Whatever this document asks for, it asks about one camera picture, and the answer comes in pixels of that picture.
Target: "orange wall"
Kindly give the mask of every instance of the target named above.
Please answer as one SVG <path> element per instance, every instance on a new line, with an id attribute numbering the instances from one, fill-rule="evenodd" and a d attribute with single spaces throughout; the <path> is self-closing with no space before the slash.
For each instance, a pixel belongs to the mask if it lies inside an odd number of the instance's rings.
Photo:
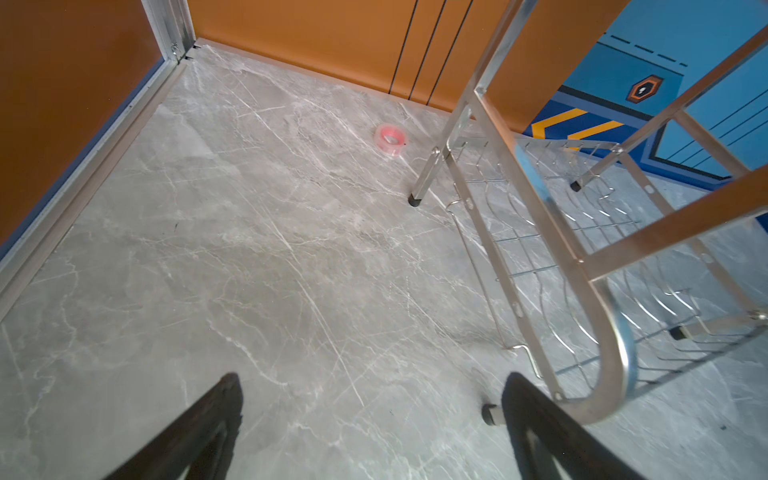
<path id="1" fill-rule="evenodd" d="M 628 2 L 539 0 L 490 89 L 513 130 L 528 126 Z M 198 37 L 450 111 L 507 0 L 189 4 Z"/>
<path id="2" fill-rule="evenodd" d="M 0 4 L 0 245 L 161 53 L 140 0 Z"/>

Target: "metal rod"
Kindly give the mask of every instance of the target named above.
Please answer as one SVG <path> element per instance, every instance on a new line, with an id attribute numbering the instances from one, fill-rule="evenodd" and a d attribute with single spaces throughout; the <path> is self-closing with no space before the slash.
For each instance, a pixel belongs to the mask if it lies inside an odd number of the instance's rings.
<path id="1" fill-rule="evenodd" d="M 552 140 L 552 139 L 541 139 L 541 138 L 529 138 L 523 135 L 519 136 L 521 139 L 525 139 L 525 141 L 520 140 L 522 144 L 526 148 L 528 147 L 542 147 L 542 148 L 553 148 L 553 147 L 579 147 L 581 149 L 597 149 L 597 150 L 610 150 L 613 147 L 616 147 L 618 144 L 614 141 L 606 141 L 606 140 Z M 459 137 L 457 139 L 457 144 L 467 144 L 471 147 L 482 147 L 484 144 L 488 143 L 488 139 L 485 137 Z"/>
<path id="2" fill-rule="evenodd" d="M 500 157 L 506 174 L 528 208 L 555 262 L 591 319 L 601 354 L 598 383 L 587 399 L 566 402 L 562 407 L 581 423 L 596 422 L 618 409 L 634 387 L 637 359 L 632 332 L 625 322 L 617 318 L 617 304 L 607 282 L 590 282 L 586 277 L 578 262 L 586 256 L 584 247 L 503 117 L 479 94 L 470 97 L 469 104 L 483 131 L 489 134 L 491 146 Z"/>
<path id="3" fill-rule="evenodd" d="M 718 356 L 722 356 L 722 355 L 725 355 L 728 352 L 734 351 L 737 347 L 742 346 L 745 343 L 748 343 L 748 342 L 754 340 L 755 338 L 759 337 L 760 335 L 765 333 L 767 329 L 768 329 L 768 326 L 758 326 L 751 333 L 747 333 L 745 336 L 742 336 L 738 341 L 736 341 L 734 343 L 731 343 L 729 345 L 726 345 L 722 349 L 717 350 L 716 352 L 708 353 L 707 355 L 705 355 L 705 356 L 703 356 L 703 357 L 701 357 L 699 359 L 696 359 L 696 360 L 693 360 L 693 361 L 689 361 L 685 365 L 682 365 L 680 368 L 676 369 L 674 372 L 669 372 L 668 374 L 662 375 L 659 378 L 655 379 L 653 383 L 649 383 L 649 384 L 647 384 L 645 386 L 641 386 L 640 388 L 635 389 L 635 391 L 633 392 L 633 397 L 637 398 L 639 396 L 642 396 L 642 395 L 644 395 L 644 394 L 646 394 L 646 393 L 656 389 L 656 387 L 658 387 L 660 385 L 663 385 L 664 383 L 666 383 L 667 381 L 669 381 L 670 379 L 672 379 L 673 377 L 675 377 L 677 375 L 682 375 L 685 372 L 689 372 L 689 371 L 691 371 L 691 370 L 693 370 L 693 369 L 695 369 L 695 368 L 697 368 L 699 366 L 702 366 L 706 362 L 708 362 L 708 361 L 710 361 L 712 359 L 715 359 Z"/>
<path id="4" fill-rule="evenodd" d="M 584 258 L 590 280 L 768 207 L 768 165 Z"/>
<path id="5" fill-rule="evenodd" d="M 619 225 L 634 225 L 636 223 L 640 223 L 636 220 L 629 220 L 627 222 L 617 222 L 617 223 L 608 223 L 606 225 L 592 225 L 591 227 L 575 227 L 573 229 L 574 232 L 581 232 L 583 230 L 594 230 L 596 228 L 609 228 L 609 227 L 618 227 Z M 540 233 L 533 233 L 531 235 L 521 235 L 520 237 L 509 237 L 509 238 L 500 238 L 496 240 L 497 242 L 512 242 L 515 240 L 523 240 L 526 238 L 539 238 L 541 236 Z"/>
<path id="6" fill-rule="evenodd" d="M 491 312 L 491 318 L 493 319 L 493 323 L 496 325 L 496 332 L 498 333 L 499 339 L 502 341 L 502 348 L 508 349 L 510 348 L 507 345 L 507 340 L 504 338 L 504 333 L 502 332 L 502 327 L 499 324 L 498 316 L 496 315 L 496 310 L 493 308 L 493 303 L 491 302 L 491 297 L 488 295 L 488 291 L 485 289 L 485 282 L 482 281 L 482 278 L 480 277 L 480 271 L 478 270 L 477 265 L 475 265 L 475 260 L 472 258 L 472 254 L 469 252 L 469 245 L 467 245 L 467 241 L 464 240 L 464 234 L 462 233 L 462 226 L 458 222 L 458 219 L 456 218 L 456 214 L 450 211 L 450 207 L 452 207 L 455 204 L 460 204 L 461 200 L 454 200 L 450 204 L 445 205 L 445 211 L 448 212 L 451 215 L 451 218 L 453 218 L 453 223 L 456 225 L 456 230 L 458 230 L 458 236 L 462 239 L 462 245 L 464 245 L 464 250 L 467 252 L 467 257 L 469 257 L 469 262 L 472 265 L 472 269 L 475 271 L 475 275 L 478 277 L 478 282 L 480 282 L 480 290 L 482 290 L 482 294 L 485 297 L 485 304 L 488 306 L 488 310 Z"/>
<path id="7" fill-rule="evenodd" d="M 697 335 L 717 335 L 719 331 L 743 326 L 759 326 L 768 324 L 765 309 L 753 310 L 744 315 L 722 316 L 716 319 L 699 320 L 698 322 L 680 325 L 670 330 L 673 338 L 691 338 Z"/>
<path id="8" fill-rule="evenodd" d="M 429 155 L 429 159 L 424 166 L 424 170 L 422 170 L 422 174 L 419 175 L 416 185 L 413 187 L 413 190 L 411 190 L 409 202 L 412 206 L 417 207 L 427 194 L 429 186 L 435 179 L 435 175 L 437 175 L 440 160 L 445 158 L 446 154 L 451 151 L 453 141 L 458 138 L 458 135 L 464 130 L 468 121 L 469 109 L 467 108 L 464 96 L 462 96 L 456 105 L 456 109 L 451 113 L 448 123 L 445 124 L 445 127 L 440 134 L 438 146 L 432 149 L 432 154 Z"/>
<path id="9" fill-rule="evenodd" d="M 511 276 L 512 278 L 517 278 L 517 277 L 519 277 L 519 276 L 528 275 L 528 274 L 530 274 L 530 273 L 539 273 L 539 272 L 545 272 L 545 271 L 547 271 L 547 270 L 552 270 L 553 268 L 558 268 L 558 266 L 557 266 L 557 265 L 547 265 L 547 266 L 543 266 L 543 267 L 541 267 L 541 268 L 534 268 L 534 269 L 531 269 L 531 270 L 525 270 L 525 271 L 523 271 L 523 272 L 517 272 L 517 273 L 513 273 L 513 274 L 512 274 L 512 275 L 510 275 L 510 276 Z"/>
<path id="10" fill-rule="evenodd" d="M 589 181 L 603 173 L 606 168 L 615 164 L 619 160 L 619 155 L 623 152 L 630 152 L 635 147 L 643 143 L 648 137 L 654 134 L 659 128 L 663 127 L 672 117 L 683 108 L 695 102 L 701 95 L 707 93 L 710 88 L 717 85 L 720 80 L 725 78 L 732 71 L 736 70 L 742 63 L 749 60 L 763 48 L 768 41 L 768 25 L 758 31 L 752 38 L 741 45 L 734 53 L 723 60 L 718 66 L 713 68 L 701 80 L 693 84 L 685 92 L 680 94 L 668 107 L 663 109 L 659 115 L 651 118 L 640 130 L 634 132 L 627 140 L 622 142 L 621 147 L 614 153 L 607 155 L 603 160 L 597 162 L 578 180 L 578 185 L 583 187 Z"/>
<path id="11" fill-rule="evenodd" d="M 483 55 L 480 57 L 475 73 L 469 79 L 469 84 L 473 85 L 472 90 L 485 93 L 535 6 L 536 0 L 512 0 L 509 2 L 501 21 L 491 36 L 491 41 L 488 42 Z"/>
<path id="12" fill-rule="evenodd" d="M 667 202 L 664 195 L 656 190 L 656 187 L 650 182 L 645 172 L 640 169 L 640 166 L 634 161 L 632 157 L 626 152 L 621 155 L 621 164 L 627 169 L 627 172 L 632 176 L 635 182 L 643 189 L 648 199 L 653 202 L 656 208 L 659 209 L 662 215 L 669 215 L 674 212 L 674 208 Z M 736 280 L 728 273 L 728 270 L 717 261 L 717 258 L 710 252 L 710 249 L 704 245 L 704 242 L 698 238 L 694 238 L 688 242 L 688 246 L 694 251 L 699 258 L 704 260 L 704 264 L 707 265 L 707 269 L 712 275 L 720 282 L 720 285 L 736 300 L 744 310 L 752 310 L 755 308 L 755 303 L 744 293 Z"/>
<path id="13" fill-rule="evenodd" d="M 489 178 L 487 180 L 467 180 L 468 184 L 493 184 L 498 182 L 506 182 L 506 178 Z"/>
<path id="14" fill-rule="evenodd" d="M 547 384 L 549 392 L 556 399 L 564 398 L 565 394 L 558 383 L 558 378 L 554 375 L 554 370 L 547 359 L 544 347 L 541 345 L 536 332 L 533 330 L 531 320 L 528 318 L 528 315 L 522 307 L 522 302 L 518 297 L 518 289 L 511 279 L 507 263 L 504 260 L 502 253 L 498 250 L 498 245 L 493 241 L 491 234 L 485 227 L 485 222 L 482 219 L 480 211 L 476 207 L 475 200 L 472 198 L 472 193 L 469 191 L 466 182 L 464 182 L 464 175 L 450 153 L 445 157 L 445 164 L 448 165 L 448 170 L 453 177 L 456 191 L 462 198 L 462 202 L 469 213 L 469 217 L 475 225 L 478 237 L 480 237 L 480 243 L 483 248 L 485 248 L 485 253 L 488 255 L 488 261 L 493 267 L 496 278 L 498 278 L 498 281 L 501 284 L 502 291 L 507 297 L 507 301 L 515 314 L 520 333 L 522 333 L 526 344 L 528 344 L 528 348 L 533 355 L 536 366 L 538 367 L 539 372 L 541 372 L 542 379 Z"/>
<path id="15" fill-rule="evenodd" d="M 691 117 L 685 110 L 680 110 L 674 115 L 674 120 L 685 129 L 690 136 L 699 143 L 704 150 L 712 155 L 717 163 L 723 165 L 733 178 L 743 177 L 751 170 L 746 167 L 736 155 L 730 153 L 728 148 L 721 144 L 702 124 Z"/>

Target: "chrome tube frame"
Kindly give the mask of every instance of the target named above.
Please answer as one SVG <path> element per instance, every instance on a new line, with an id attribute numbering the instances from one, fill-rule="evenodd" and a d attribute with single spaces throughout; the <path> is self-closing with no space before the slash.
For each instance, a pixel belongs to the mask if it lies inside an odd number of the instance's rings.
<path id="1" fill-rule="evenodd" d="M 525 22 L 536 5 L 536 0 L 512 0 L 499 22 L 491 41 L 470 77 L 469 83 L 460 97 L 456 109 L 453 111 L 449 122 L 439 139 L 438 146 L 432 151 L 427 165 L 422 171 L 419 180 L 412 190 L 409 202 L 412 206 L 418 206 L 425 196 L 430 184 L 435 178 L 437 168 L 441 161 L 446 162 L 452 175 L 455 189 L 459 195 L 458 201 L 464 204 L 475 229 L 478 238 L 485 249 L 488 261 L 500 283 L 500 287 L 508 301 L 511 311 L 525 342 L 530 357 L 541 373 L 552 398 L 581 424 L 597 422 L 606 418 L 629 398 L 635 397 L 635 384 L 638 375 L 636 342 L 632 329 L 617 306 L 617 301 L 608 288 L 605 275 L 617 268 L 627 266 L 664 248 L 670 247 L 680 241 L 688 241 L 694 252 L 699 255 L 709 268 L 710 272 L 723 284 L 725 289 L 745 307 L 745 310 L 754 311 L 754 303 L 739 288 L 729 273 L 714 259 L 709 250 L 698 239 L 691 239 L 695 235 L 714 227 L 711 222 L 697 224 L 691 228 L 677 231 L 667 235 L 667 232 L 658 225 L 650 225 L 645 229 L 609 245 L 602 250 L 588 254 L 579 238 L 559 210 L 553 197 L 548 191 L 544 180 L 540 177 L 534 162 L 529 158 L 524 145 L 520 145 L 518 136 L 510 132 L 503 117 L 495 106 L 486 97 L 493 77 L 499 70 L 502 62 L 509 53 L 515 39 L 520 35 Z M 580 190 L 580 185 L 592 177 L 599 175 L 607 166 L 621 158 L 632 177 L 644 189 L 648 197 L 661 210 L 664 215 L 674 213 L 671 205 L 662 197 L 650 183 L 641 169 L 629 157 L 627 152 L 639 145 L 659 127 L 670 119 L 677 120 L 684 127 L 693 131 L 694 138 L 698 138 L 702 145 L 715 158 L 724 159 L 723 164 L 729 168 L 734 176 L 741 176 L 739 180 L 753 184 L 754 179 L 749 179 L 747 170 L 730 152 L 712 137 L 698 123 L 687 115 L 683 108 L 705 91 L 711 88 L 726 73 L 732 71 L 742 62 L 748 59 L 764 45 L 768 38 L 768 28 L 764 28 L 755 35 L 736 53 L 720 64 L 715 70 L 697 82 L 689 91 L 683 93 L 662 114 L 648 122 L 635 135 L 630 137 L 620 147 L 615 144 L 591 142 L 591 147 L 611 148 L 612 154 L 599 162 L 589 172 L 582 175 L 571 186 Z M 573 293 L 578 298 L 582 309 L 586 313 L 596 337 L 599 350 L 599 374 L 597 383 L 591 393 L 581 399 L 568 399 L 564 390 L 558 383 L 557 373 L 553 370 L 547 354 L 537 337 L 528 314 L 522 308 L 515 285 L 515 276 L 510 275 L 505 258 L 499 249 L 498 242 L 489 233 L 483 216 L 478 211 L 472 193 L 468 188 L 469 182 L 464 178 L 454 159 L 453 151 L 459 146 L 472 142 L 472 139 L 459 137 L 462 130 L 474 116 L 479 126 L 488 137 L 488 144 L 498 155 L 500 165 L 505 173 L 504 179 L 484 180 L 485 182 L 507 181 L 517 190 L 519 197 L 525 204 L 531 219 L 535 223 L 539 236 L 549 249 L 557 268 L 568 281 Z M 554 147 L 583 147 L 585 141 L 570 144 L 568 141 L 554 141 Z M 718 198 L 728 192 L 723 189 Z M 717 218 L 717 224 L 735 220 L 744 214 L 755 214 L 768 204 L 766 195 L 746 201 L 745 206 L 726 209 Z M 682 209 L 673 215 L 688 215 L 691 211 L 701 211 L 700 205 L 692 205 Z M 644 235 L 653 237 L 654 244 L 648 247 L 644 243 Z"/>

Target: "wall baseboard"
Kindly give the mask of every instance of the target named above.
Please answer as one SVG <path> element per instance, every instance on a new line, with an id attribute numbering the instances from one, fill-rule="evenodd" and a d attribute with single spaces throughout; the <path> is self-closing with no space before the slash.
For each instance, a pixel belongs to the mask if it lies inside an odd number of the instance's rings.
<path id="1" fill-rule="evenodd" d="M 0 322 L 186 68 L 168 60 L 122 111 L 56 195 L 0 260 Z"/>
<path id="2" fill-rule="evenodd" d="M 218 41 L 208 40 L 207 38 L 198 38 L 195 41 L 195 45 L 200 47 L 203 45 L 208 45 L 210 47 L 213 47 L 217 50 L 223 50 L 227 51 L 229 53 L 234 53 L 235 55 L 239 55 L 241 57 L 245 58 L 252 58 L 253 60 L 260 61 L 262 63 L 266 63 L 268 65 L 274 65 L 276 67 L 280 67 L 284 70 L 290 70 L 295 71 L 297 73 L 306 75 L 308 77 L 313 78 L 319 78 L 322 81 L 326 81 L 328 83 L 337 84 L 337 85 L 343 85 L 347 88 L 352 88 L 356 91 L 364 91 L 369 95 L 374 95 L 376 97 L 380 98 L 386 98 L 390 101 L 396 101 L 398 103 L 404 104 L 404 105 L 413 105 L 416 106 L 419 109 L 426 109 L 427 111 L 434 112 L 438 115 L 441 115 L 445 118 L 448 118 L 451 114 L 449 111 L 440 110 L 439 108 L 431 107 L 429 105 L 420 104 L 419 102 L 415 102 L 412 100 L 408 100 L 407 98 L 398 97 L 396 95 L 388 94 L 385 91 L 380 91 L 373 89 L 371 87 L 364 87 L 359 84 L 352 83 L 351 81 L 342 80 L 341 78 L 331 77 L 330 75 L 322 74 L 314 70 L 309 70 L 307 68 L 297 67 L 295 65 L 291 65 L 289 63 L 285 63 L 284 61 L 275 60 L 274 58 L 265 57 L 263 55 L 259 55 L 256 53 L 252 53 L 250 51 L 241 50 L 236 47 L 231 47 L 229 45 L 225 45 L 223 43 L 219 43 Z M 187 53 L 188 56 L 194 56 L 194 50 L 189 50 Z"/>

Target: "yellow chevron stripe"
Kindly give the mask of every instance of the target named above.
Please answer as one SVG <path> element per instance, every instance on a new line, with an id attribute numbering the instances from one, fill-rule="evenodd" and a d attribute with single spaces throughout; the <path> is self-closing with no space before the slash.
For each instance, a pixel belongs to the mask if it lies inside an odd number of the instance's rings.
<path id="1" fill-rule="evenodd" d="M 552 125 L 559 124 L 566 120 L 571 120 L 572 118 L 576 118 L 579 115 L 583 115 L 585 113 L 587 112 L 584 110 L 574 108 L 573 110 L 564 111 L 561 114 L 557 114 L 554 117 L 545 118 L 542 121 L 537 121 L 531 125 L 531 133 L 533 134 L 533 138 L 546 138 L 547 135 L 544 132 L 546 127 L 551 127 Z"/>
<path id="2" fill-rule="evenodd" d="M 582 138 L 591 137 L 592 135 L 601 134 L 604 131 L 609 131 L 612 128 L 620 127 L 623 124 L 620 124 L 617 121 L 607 121 L 604 124 L 595 125 L 594 127 L 588 128 L 587 130 L 578 131 L 575 134 L 568 135 L 568 140 L 581 140 Z"/>

